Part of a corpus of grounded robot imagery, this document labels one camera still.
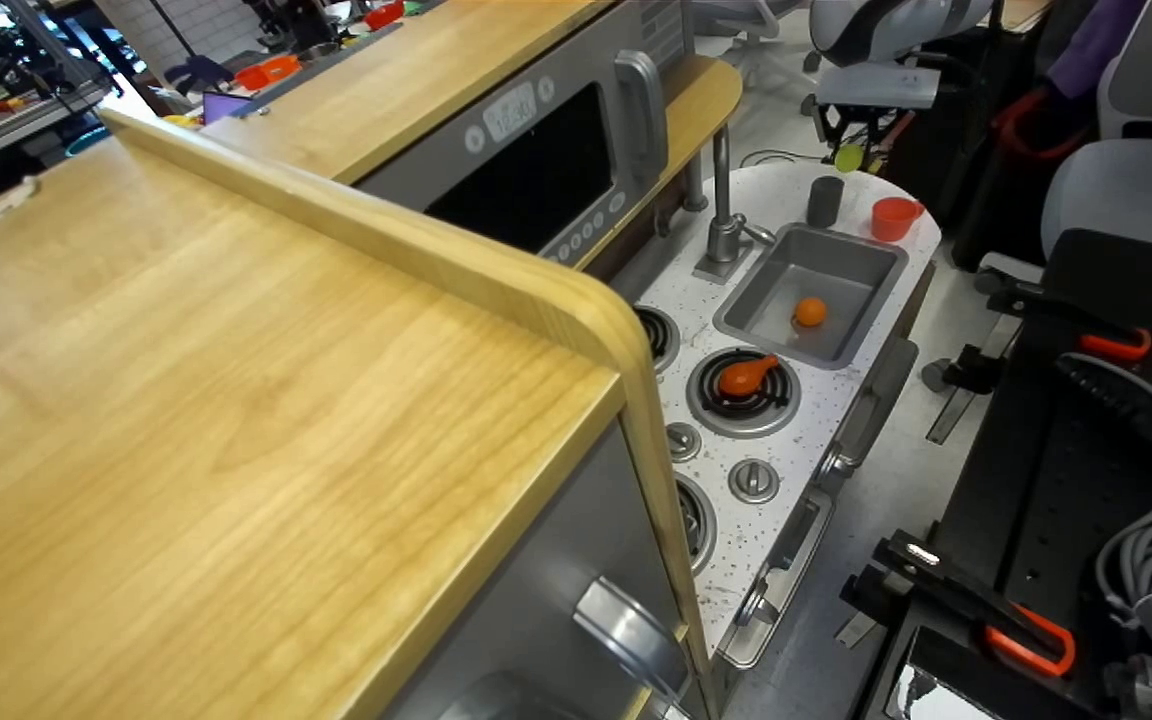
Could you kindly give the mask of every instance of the small sink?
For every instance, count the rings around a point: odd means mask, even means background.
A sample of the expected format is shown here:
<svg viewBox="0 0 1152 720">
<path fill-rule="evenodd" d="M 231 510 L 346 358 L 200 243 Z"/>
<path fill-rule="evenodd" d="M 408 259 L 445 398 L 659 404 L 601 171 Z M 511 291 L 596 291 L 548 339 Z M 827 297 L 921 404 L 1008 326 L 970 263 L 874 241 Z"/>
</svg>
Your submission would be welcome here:
<svg viewBox="0 0 1152 720">
<path fill-rule="evenodd" d="M 789 225 L 777 246 L 728 297 L 717 324 L 755 346 L 842 368 L 857 354 L 899 267 L 899 246 Z M 827 302 L 820 326 L 792 324 L 799 297 Z"/>
</svg>

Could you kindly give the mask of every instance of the faucet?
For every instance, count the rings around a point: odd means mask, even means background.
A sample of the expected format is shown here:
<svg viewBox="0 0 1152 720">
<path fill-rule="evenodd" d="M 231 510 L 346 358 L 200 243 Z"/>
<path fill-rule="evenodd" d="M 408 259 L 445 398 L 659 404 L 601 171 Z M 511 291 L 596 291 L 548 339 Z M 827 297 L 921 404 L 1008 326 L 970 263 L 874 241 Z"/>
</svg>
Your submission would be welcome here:
<svg viewBox="0 0 1152 720">
<path fill-rule="evenodd" d="M 714 219 L 698 274 L 728 280 L 744 254 L 744 214 L 734 213 L 734 139 L 728 126 L 714 136 Z"/>
</svg>

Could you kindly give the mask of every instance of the oven window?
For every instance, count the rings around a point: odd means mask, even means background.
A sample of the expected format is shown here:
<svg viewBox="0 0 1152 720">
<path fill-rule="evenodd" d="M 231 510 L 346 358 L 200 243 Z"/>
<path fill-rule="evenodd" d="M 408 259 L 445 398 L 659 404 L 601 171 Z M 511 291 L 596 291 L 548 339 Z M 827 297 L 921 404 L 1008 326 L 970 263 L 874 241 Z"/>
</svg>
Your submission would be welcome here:
<svg viewBox="0 0 1152 720">
<path fill-rule="evenodd" d="M 587 83 L 445 191 L 428 214 L 541 253 L 607 187 L 601 83 Z"/>
</svg>

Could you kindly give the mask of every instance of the oven door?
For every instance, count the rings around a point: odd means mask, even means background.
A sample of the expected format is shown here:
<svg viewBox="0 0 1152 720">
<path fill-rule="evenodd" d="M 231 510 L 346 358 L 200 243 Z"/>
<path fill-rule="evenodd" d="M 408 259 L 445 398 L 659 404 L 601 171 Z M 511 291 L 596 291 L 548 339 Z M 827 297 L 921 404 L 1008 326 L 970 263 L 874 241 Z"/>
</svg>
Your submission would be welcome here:
<svg viewBox="0 0 1152 720">
<path fill-rule="evenodd" d="M 634 5 L 541 55 L 359 187 L 578 263 L 667 159 L 666 83 Z"/>
</svg>

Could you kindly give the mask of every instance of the stainless steel cabinet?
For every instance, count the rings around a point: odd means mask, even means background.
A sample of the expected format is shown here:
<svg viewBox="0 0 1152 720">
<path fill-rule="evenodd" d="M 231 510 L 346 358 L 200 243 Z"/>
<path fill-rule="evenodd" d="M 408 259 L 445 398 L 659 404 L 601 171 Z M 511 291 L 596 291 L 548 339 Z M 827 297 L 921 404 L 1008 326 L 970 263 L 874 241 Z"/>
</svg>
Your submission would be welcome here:
<svg viewBox="0 0 1152 720">
<path fill-rule="evenodd" d="M 682 606 L 622 427 L 392 702 L 396 720 L 604 720 L 689 697 Z"/>
</svg>

